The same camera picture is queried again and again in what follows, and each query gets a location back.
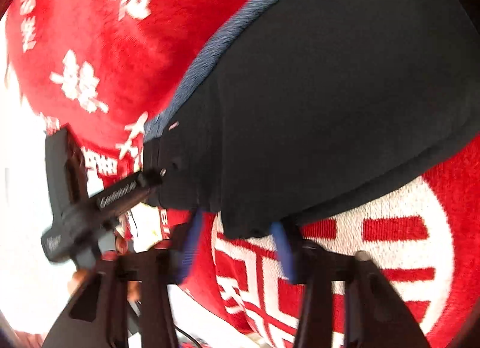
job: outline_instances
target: black sleeve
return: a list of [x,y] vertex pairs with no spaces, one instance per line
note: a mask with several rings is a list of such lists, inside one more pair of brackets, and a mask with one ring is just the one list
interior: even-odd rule
[[146,166],[170,173],[151,202],[221,210],[230,238],[343,212],[467,144],[479,90],[458,0],[281,0],[146,143]]

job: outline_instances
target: black garment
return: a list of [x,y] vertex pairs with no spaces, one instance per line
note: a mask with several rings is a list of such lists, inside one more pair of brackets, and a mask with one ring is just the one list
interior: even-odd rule
[[479,130],[480,37],[458,0],[281,0],[147,142],[153,205],[222,211],[229,238],[393,191]]

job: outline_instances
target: black fabric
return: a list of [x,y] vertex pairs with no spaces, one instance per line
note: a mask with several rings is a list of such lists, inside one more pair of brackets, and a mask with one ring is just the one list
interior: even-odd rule
[[144,165],[167,169],[150,202],[221,209],[229,238],[343,212],[467,144],[479,90],[458,0],[281,0],[145,144]]

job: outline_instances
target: black cable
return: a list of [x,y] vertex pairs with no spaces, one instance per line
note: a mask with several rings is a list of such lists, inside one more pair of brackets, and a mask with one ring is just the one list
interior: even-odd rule
[[183,334],[187,339],[189,339],[191,342],[193,342],[193,344],[195,344],[197,346],[197,348],[202,348],[200,343],[197,340],[195,340],[192,336],[190,336],[188,333],[181,330],[178,326],[174,325],[174,327],[179,333]]

